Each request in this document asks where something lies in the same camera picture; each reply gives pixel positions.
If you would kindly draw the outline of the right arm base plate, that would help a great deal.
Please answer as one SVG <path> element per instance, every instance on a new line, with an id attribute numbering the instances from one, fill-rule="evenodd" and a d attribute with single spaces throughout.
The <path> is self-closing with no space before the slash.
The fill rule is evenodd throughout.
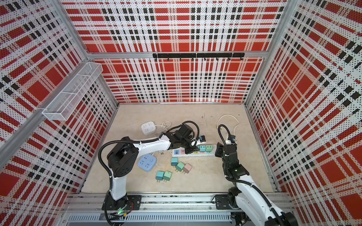
<path id="1" fill-rule="evenodd" d="M 239 210 L 236 198 L 232 194 L 215 195 L 215 204 L 217 210 Z"/>

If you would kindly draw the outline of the pink plug adapter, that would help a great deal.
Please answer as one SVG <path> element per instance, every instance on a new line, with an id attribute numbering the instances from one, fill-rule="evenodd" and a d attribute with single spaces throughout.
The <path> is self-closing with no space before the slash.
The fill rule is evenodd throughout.
<path id="1" fill-rule="evenodd" d="M 184 173 L 189 173 L 190 171 L 192 170 L 192 166 L 189 164 L 189 163 L 187 163 L 184 167 L 183 167 L 183 172 Z"/>

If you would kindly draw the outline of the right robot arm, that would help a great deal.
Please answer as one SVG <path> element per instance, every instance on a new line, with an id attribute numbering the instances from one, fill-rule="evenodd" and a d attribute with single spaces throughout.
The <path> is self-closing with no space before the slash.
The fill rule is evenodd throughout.
<path id="1" fill-rule="evenodd" d="M 226 180 L 234 185 L 228 192 L 229 205 L 243 210 L 256 226 L 297 226 L 293 213 L 284 212 L 275 205 L 239 163 L 235 136 L 227 126 L 220 124 L 217 131 L 222 144 L 216 151 L 216 157 L 222 159 Z"/>

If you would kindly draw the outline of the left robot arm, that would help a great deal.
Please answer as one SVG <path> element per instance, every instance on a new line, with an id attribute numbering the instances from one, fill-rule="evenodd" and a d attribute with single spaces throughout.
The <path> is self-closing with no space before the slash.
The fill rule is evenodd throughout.
<path id="1" fill-rule="evenodd" d="M 127 174 L 132 171 L 139 157 L 177 148 L 183 148 L 186 154 L 190 154 L 198 151 L 198 146 L 205 142 L 205 136 L 200 134 L 199 126 L 193 121 L 185 121 L 151 139 L 132 140 L 123 137 L 107 142 L 98 151 L 98 161 L 109 178 L 109 189 L 102 210 L 125 209 L 129 205 Z"/>

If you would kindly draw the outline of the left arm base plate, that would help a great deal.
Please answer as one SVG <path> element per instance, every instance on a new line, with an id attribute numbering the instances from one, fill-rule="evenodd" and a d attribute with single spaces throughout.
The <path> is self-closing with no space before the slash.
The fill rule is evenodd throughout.
<path id="1" fill-rule="evenodd" d="M 108 195 L 106 196 L 101 209 L 103 211 L 137 211 L 140 209 L 141 199 L 141 195 L 126 195 L 119 200 L 114 200 L 111 195 Z"/>

